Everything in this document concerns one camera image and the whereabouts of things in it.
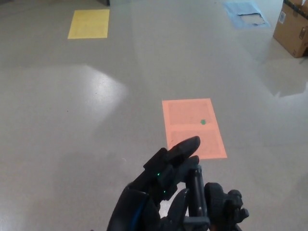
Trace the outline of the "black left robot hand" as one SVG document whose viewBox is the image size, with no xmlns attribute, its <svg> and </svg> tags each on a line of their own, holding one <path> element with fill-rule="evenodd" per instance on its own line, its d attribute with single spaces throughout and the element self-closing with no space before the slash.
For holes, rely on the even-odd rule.
<svg viewBox="0 0 308 231">
<path fill-rule="evenodd" d="M 181 208 L 176 219 L 161 218 L 160 203 L 168 201 L 185 182 L 190 170 L 199 164 L 194 155 L 200 138 L 194 136 L 181 141 L 170 150 L 161 148 L 144 166 L 144 171 L 122 191 L 112 212 L 109 231 L 175 231 L 183 221 L 188 205 L 187 189 L 178 195 Z"/>
</svg>

